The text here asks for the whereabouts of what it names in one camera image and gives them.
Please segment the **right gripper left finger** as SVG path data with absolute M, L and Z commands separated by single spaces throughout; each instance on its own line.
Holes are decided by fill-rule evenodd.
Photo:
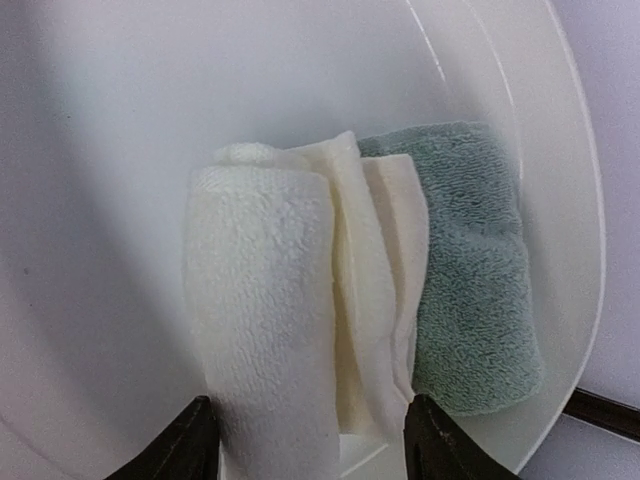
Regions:
M 219 467 L 216 412 L 208 396 L 198 396 L 112 480 L 216 480 Z

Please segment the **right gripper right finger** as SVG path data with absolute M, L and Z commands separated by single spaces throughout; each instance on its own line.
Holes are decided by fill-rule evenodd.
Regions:
M 416 395 L 409 406 L 404 451 L 408 479 L 510 478 L 510 470 L 491 458 L 427 395 Z

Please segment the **mint green panda towel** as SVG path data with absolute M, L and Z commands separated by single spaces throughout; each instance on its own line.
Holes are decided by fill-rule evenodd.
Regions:
M 486 124 L 415 126 L 358 143 L 406 154 L 429 209 L 413 386 L 448 414 L 512 407 L 543 381 L 514 162 Z

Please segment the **cream white towel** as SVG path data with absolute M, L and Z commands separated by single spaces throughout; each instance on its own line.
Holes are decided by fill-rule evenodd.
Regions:
M 192 174 L 184 290 L 225 478 L 336 479 L 343 435 L 400 440 L 428 230 L 412 158 L 351 132 Z

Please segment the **white plastic basin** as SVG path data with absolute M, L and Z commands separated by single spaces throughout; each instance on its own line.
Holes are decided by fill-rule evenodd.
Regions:
M 200 391 L 181 236 L 217 148 L 459 119 L 490 123 L 519 174 L 545 382 L 463 422 L 519 470 L 604 293 L 593 131 L 550 2 L 3 2 L 2 477 L 104 478 Z

